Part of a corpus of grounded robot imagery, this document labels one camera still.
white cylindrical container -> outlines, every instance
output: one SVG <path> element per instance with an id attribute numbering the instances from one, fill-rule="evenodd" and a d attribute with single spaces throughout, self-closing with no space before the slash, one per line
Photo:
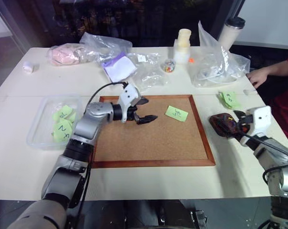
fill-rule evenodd
<path id="1" fill-rule="evenodd" d="M 180 29 L 178 39 L 175 39 L 173 45 L 173 59 L 177 64 L 187 64 L 191 56 L 190 36 L 192 31 Z"/>
<path id="2" fill-rule="evenodd" d="M 239 17 L 229 18 L 221 31 L 218 42 L 226 49 L 229 50 L 245 26 L 245 20 Z"/>

brown wooden frame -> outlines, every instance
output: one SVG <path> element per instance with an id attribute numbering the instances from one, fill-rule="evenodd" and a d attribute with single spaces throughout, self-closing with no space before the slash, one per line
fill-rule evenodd
<path id="1" fill-rule="evenodd" d="M 196 159 L 196 160 L 140 160 L 140 161 L 94 161 L 95 154 L 93 157 L 93 168 L 115 168 L 115 167 L 177 167 L 177 166 L 215 166 L 215 160 L 208 143 L 203 125 L 201 123 L 198 110 L 196 108 L 195 101 L 192 95 L 149 95 L 146 98 L 188 98 L 192 107 L 200 136 L 202 138 L 203 146 L 207 155 L 207 159 Z M 100 102 L 105 100 L 118 99 L 117 96 L 101 96 Z"/>

